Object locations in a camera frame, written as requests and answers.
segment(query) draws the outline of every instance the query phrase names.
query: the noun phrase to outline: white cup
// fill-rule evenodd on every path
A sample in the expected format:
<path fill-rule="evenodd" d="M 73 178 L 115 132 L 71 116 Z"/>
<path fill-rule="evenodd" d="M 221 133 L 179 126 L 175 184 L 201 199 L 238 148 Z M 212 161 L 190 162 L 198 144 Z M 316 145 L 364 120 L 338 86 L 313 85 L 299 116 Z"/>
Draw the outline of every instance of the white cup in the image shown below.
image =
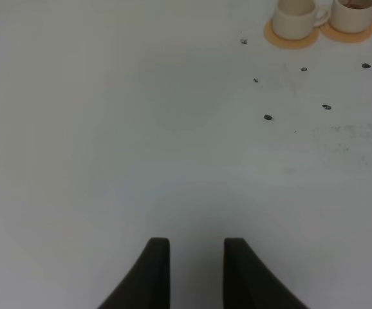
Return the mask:
<path fill-rule="evenodd" d="M 324 11 L 317 17 L 318 11 Z M 317 5 L 315 0 L 279 0 L 272 19 L 273 31 L 286 40 L 300 40 L 330 18 L 330 6 Z"/>
<path fill-rule="evenodd" d="M 372 23 L 372 0 L 333 0 L 331 11 L 329 22 L 341 32 L 362 32 Z"/>

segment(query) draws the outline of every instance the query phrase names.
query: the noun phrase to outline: table surface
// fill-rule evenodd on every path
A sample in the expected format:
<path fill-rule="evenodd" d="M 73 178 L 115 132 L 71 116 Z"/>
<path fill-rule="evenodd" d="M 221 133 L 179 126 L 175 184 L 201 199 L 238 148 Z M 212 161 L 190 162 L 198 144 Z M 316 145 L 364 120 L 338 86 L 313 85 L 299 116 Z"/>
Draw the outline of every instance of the table surface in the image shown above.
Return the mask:
<path fill-rule="evenodd" d="M 310 308 L 372 309 L 372 38 L 281 50 L 273 7 L 0 0 L 0 308 L 96 308 L 152 236 L 172 308 L 221 308 L 240 236 Z"/>

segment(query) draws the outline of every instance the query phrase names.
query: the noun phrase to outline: coaster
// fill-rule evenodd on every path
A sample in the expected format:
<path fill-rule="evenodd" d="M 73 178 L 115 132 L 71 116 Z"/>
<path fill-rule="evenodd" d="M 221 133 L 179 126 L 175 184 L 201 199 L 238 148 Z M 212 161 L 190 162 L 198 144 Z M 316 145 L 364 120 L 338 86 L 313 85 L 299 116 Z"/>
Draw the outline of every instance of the coaster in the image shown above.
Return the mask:
<path fill-rule="evenodd" d="M 358 33 L 344 33 L 340 32 L 334 27 L 330 25 L 330 23 L 326 23 L 321 26 L 321 32 L 327 36 L 329 39 L 343 42 L 343 43 L 359 43 L 367 40 L 372 36 L 372 23 L 371 25 L 364 31 Z"/>
<path fill-rule="evenodd" d="M 280 48 L 286 48 L 290 50 L 300 50 L 301 48 L 309 47 L 316 42 L 319 37 L 319 29 L 314 28 L 312 33 L 304 39 L 298 41 L 289 41 L 278 37 L 272 30 L 272 20 L 269 20 L 265 25 L 264 35 L 266 40 L 270 44 L 273 44 Z"/>

